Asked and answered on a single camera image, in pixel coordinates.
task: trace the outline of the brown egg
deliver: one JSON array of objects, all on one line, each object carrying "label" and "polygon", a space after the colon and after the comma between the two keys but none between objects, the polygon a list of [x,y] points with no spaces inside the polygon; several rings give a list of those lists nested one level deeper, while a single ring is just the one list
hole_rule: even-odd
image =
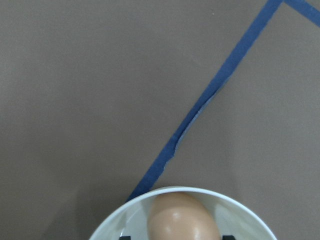
[{"label": "brown egg", "polygon": [[208,210],[183,192],[157,196],[149,212],[149,240],[220,240],[218,227]]}]

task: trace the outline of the blue painter's tape strip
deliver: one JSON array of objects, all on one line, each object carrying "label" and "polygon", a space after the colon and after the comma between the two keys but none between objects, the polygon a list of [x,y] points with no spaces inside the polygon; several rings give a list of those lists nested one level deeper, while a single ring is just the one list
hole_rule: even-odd
[{"label": "blue painter's tape strip", "polygon": [[304,0],[285,0],[285,3],[320,27],[320,11]]},{"label": "blue painter's tape strip", "polygon": [[258,38],[261,31],[265,28],[268,21],[274,15],[282,2],[283,0],[268,0],[266,2],[258,16],[250,25],[248,30],[244,33],[229,57],[225,60],[215,77],[206,87],[200,98],[186,115],[178,129],[169,139],[168,143],[164,146],[158,157],[154,160],[148,171],[133,190],[127,199],[128,201],[150,191],[152,186],[163,173],[168,161],[175,155],[179,143],[184,137],[185,133],[188,131],[202,110],[208,105],[210,100],[228,81],[240,61],[247,54],[250,47],[254,44],[255,40]]}]

